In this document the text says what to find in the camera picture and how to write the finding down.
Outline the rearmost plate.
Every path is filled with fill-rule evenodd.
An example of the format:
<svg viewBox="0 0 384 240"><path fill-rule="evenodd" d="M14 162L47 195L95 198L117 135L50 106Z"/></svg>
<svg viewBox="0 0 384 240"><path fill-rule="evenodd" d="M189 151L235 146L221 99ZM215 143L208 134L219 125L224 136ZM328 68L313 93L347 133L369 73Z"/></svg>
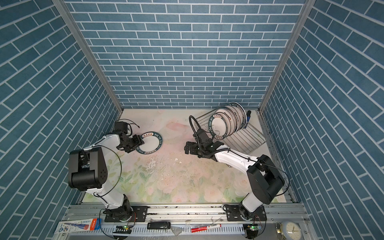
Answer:
<svg viewBox="0 0 384 240"><path fill-rule="evenodd" d="M227 136L230 136L237 132L240 129L241 126L241 119L238 112L235 110L234 107L231 106L224 106L218 110L215 111L216 114L221 113L224 114L227 119L228 126L229 126L229 132Z"/></svg>

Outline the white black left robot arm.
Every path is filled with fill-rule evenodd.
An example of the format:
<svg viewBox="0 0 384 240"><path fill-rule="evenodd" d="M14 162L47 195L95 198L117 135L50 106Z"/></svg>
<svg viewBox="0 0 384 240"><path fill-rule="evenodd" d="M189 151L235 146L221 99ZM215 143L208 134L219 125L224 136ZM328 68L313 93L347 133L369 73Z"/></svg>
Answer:
<svg viewBox="0 0 384 240"><path fill-rule="evenodd" d="M134 151L144 142L138 135L128 137L126 134L108 134L98 142L79 150L70 152L68 161L68 183L70 188L86 192L99 199L104 205L103 214L106 222L144 222L148 207L132 207L128 197L115 189L108 180L106 155L108 150L116 157L117 150L127 153Z"/></svg>

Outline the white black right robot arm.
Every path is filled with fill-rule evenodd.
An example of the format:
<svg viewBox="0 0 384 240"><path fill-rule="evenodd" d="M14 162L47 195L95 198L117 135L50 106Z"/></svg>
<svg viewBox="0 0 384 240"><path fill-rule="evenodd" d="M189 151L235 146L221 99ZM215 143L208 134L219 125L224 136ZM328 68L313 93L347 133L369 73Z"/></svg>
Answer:
<svg viewBox="0 0 384 240"><path fill-rule="evenodd" d="M213 142L203 130L198 130L193 137L196 141L186 142L184 147L187 155L226 164L247 176L251 191L239 204L239 212L244 220L251 220L257 208L269 205L283 188L283 171L274 165L270 157L255 157L234 151L222 142Z"/></svg>

